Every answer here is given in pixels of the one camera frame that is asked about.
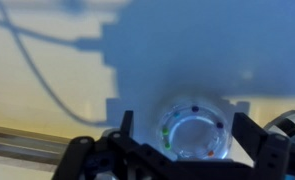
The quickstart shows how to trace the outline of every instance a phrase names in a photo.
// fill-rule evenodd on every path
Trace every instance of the colored dot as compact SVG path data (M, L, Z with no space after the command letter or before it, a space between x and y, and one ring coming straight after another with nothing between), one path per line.
M167 136L169 134L169 130L167 128L163 129L163 135Z
M167 150L169 150L169 149L171 148L171 145L170 145L169 143L166 143L166 144L165 144L165 148L166 148Z
M174 113L174 117L175 117L175 118L178 118L179 115L180 115L179 112L175 112L175 113Z
M209 157L212 157L214 155L214 151L209 151L207 154Z
M193 112L198 112L198 111L199 111L199 107L198 107L198 106L193 106L193 107L191 108L191 110L192 110Z
M216 124L216 126L217 126L217 128L219 128L219 129L224 128L224 124L221 123L221 122L218 122L218 123Z

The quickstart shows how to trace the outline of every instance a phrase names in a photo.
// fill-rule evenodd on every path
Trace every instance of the screw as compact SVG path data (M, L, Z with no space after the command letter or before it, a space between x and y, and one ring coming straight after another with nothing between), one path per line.
M86 138L81 139L81 140L80 140L80 143L81 143L81 144L86 144L86 143L88 143L88 139L86 139Z
M286 140L286 138L284 136L282 136L282 135L276 135L276 138L278 140L281 140L281 141L285 141Z
M113 137L114 137L114 138L120 138L120 134L119 134L119 133L115 133L115 134L113 135Z

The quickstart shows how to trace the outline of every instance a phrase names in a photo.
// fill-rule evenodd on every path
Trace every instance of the clear plastic dish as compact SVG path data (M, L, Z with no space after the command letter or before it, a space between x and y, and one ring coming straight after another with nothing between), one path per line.
M161 151L172 160L225 158L231 145L224 114L202 103L169 109L160 120L157 134Z

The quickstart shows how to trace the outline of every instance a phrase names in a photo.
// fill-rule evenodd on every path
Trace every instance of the blurry background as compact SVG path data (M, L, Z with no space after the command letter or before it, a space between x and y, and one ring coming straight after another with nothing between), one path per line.
M295 109L295 2L0 1L1 127L98 139L132 109L151 143L161 109L186 97L261 126ZM19 179L51 177L38 169Z

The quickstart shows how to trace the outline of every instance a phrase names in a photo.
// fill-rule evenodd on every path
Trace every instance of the green marker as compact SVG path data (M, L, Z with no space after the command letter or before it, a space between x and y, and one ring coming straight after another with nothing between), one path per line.
M167 136L169 134L169 130L167 128L163 129L163 135Z
M169 149L171 148L171 145L170 145L169 143L166 143L166 144L165 144L165 148L166 148L167 150L169 150Z

